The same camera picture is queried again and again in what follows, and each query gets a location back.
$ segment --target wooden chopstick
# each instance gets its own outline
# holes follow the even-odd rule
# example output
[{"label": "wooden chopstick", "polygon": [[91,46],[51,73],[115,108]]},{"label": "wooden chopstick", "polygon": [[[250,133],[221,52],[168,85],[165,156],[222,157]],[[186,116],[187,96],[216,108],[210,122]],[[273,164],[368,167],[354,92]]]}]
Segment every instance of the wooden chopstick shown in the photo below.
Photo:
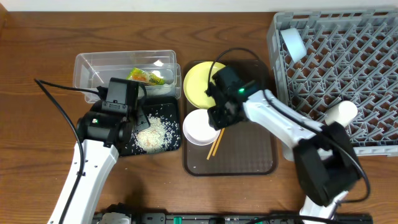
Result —
[{"label": "wooden chopstick", "polygon": [[220,144],[220,141],[221,141],[221,137],[223,137],[223,134],[224,134],[224,130],[225,130],[225,128],[223,128],[223,129],[221,130],[220,136],[218,136],[217,143],[216,143],[216,147],[215,147],[215,149],[214,149],[214,151],[213,151],[213,156],[216,155],[216,152],[217,152],[217,149],[218,149],[218,145]]},{"label": "wooden chopstick", "polygon": [[210,152],[209,152],[209,154],[207,155],[207,160],[210,159],[211,153],[213,152],[214,147],[216,146],[216,142],[217,142],[217,139],[216,139],[215,141],[213,141],[213,144],[211,145]]}]

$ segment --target white wall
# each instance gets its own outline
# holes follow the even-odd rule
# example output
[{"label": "white wall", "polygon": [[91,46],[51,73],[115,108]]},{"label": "white wall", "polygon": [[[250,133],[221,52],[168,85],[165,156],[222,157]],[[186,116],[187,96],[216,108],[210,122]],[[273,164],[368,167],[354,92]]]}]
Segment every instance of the white wall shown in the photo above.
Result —
[{"label": "white wall", "polygon": [[398,7],[398,0],[0,0],[8,11],[268,12]]}]

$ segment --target yellow plate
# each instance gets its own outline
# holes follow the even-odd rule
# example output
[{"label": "yellow plate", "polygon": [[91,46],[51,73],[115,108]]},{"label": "yellow plate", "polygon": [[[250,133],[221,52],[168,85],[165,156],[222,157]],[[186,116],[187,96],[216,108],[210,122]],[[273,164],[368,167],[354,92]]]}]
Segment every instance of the yellow plate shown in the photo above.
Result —
[{"label": "yellow plate", "polygon": [[[208,97],[205,93],[207,90],[207,80],[209,70],[213,62],[202,62],[192,67],[184,79],[184,93],[188,101],[197,108],[208,109],[215,106],[213,97]],[[216,62],[211,69],[211,81],[214,83],[213,75],[225,65]]]}]

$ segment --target gray dish rack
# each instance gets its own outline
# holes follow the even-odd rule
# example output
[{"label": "gray dish rack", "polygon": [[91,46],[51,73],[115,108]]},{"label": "gray dish rack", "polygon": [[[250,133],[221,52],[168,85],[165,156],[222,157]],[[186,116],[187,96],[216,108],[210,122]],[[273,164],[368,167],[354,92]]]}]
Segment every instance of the gray dish rack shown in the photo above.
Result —
[{"label": "gray dish rack", "polygon": [[[307,49],[297,63],[279,34],[291,27]],[[279,12],[267,43],[280,101],[322,122],[328,108],[350,100],[358,115],[346,130],[357,155],[398,156],[397,9]]]}]

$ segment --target yellow wrapper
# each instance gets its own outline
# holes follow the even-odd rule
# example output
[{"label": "yellow wrapper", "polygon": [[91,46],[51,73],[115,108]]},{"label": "yellow wrapper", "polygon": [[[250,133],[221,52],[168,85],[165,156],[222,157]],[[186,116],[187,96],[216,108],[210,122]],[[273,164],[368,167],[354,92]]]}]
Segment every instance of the yellow wrapper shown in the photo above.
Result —
[{"label": "yellow wrapper", "polygon": [[155,74],[151,72],[143,71],[139,68],[133,68],[130,72],[130,75],[127,76],[128,80],[135,80],[139,82],[144,82],[150,85],[163,85],[164,79],[157,77]]}]

